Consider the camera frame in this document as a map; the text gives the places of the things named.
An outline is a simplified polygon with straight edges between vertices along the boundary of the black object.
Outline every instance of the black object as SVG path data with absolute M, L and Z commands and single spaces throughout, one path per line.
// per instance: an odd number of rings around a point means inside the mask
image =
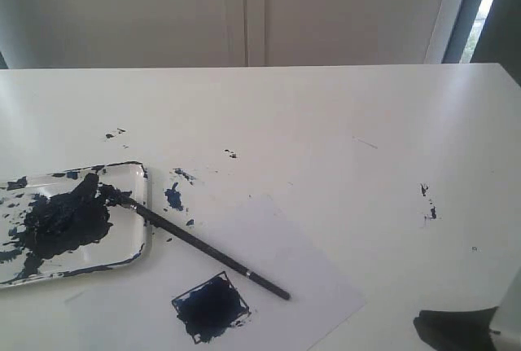
M 222 264 L 229 266 L 232 270 L 235 270 L 239 272 L 241 275 L 246 276 L 253 282 L 262 286 L 266 290 L 272 292 L 273 294 L 280 296 L 281 298 L 287 301 L 291 298 L 288 292 L 274 285 L 269 280 L 262 278 L 260 275 L 249 270 L 247 267 L 235 261 L 231 257 L 225 255 L 224 253 L 217 251 L 215 248 L 212 248 L 210 245 L 206 244 L 204 241 L 198 239 L 197 237 L 194 237 L 193 235 L 183 230 L 179 226 L 175 226 L 170 221 L 164 219 L 163 217 L 149 210 L 145 206 L 140 205 L 134 199 L 122 195 L 121 192 L 113 186 L 104 185 L 102 188 L 100 188 L 100 190 L 104 190 L 107 193 L 107 196 L 113 198 L 116 203 L 121 204 L 122 206 L 135 209 L 139 215 L 147 219 L 152 225 L 160 227 L 161 229 L 165 229 L 167 232 L 172 233 L 179 239 L 182 239 L 186 243 L 189 243 L 192 247 L 198 248 L 200 251 L 213 257 L 217 261 L 220 261 Z
M 413 321 L 425 343 L 437 351 L 496 351 L 489 326 L 497 307 L 471 312 L 422 310 Z

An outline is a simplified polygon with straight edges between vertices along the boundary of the white wall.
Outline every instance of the white wall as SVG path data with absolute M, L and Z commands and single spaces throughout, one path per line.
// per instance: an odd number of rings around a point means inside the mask
M 244 64 L 243 0 L 0 0 L 9 68 Z
M 266 63 L 422 63 L 441 2 L 266 0 Z

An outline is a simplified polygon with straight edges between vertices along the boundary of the white table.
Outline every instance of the white table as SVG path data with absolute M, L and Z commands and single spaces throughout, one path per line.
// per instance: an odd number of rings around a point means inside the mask
M 2 180 L 140 160 L 153 197 L 178 166 L 219 170 L 230 208 L 268 193 L 367 299 L 316 350 L 430 349 L 420 309 L 497 305 L 519 269 L 521 89 L 498 65 L 4 71 L 0 143 Z M 1 292 L 2 349 L 75 349 L 46 335 L 53 301 L 116 272 Z

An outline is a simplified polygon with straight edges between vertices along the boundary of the sheet of paper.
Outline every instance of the sheet of paper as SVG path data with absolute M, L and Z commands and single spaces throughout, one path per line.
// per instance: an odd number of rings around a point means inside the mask
M 67 303 L 81 349 L 284 349 L 317 343 L 364 305 L 267 196 L 208 226 L 211 243 L 291 293 L 284 301 L 182 241 L 156 244 L 138 268 Z M 225 271 L 251 311 L 243 325 L 195 344 L 172 299 Z

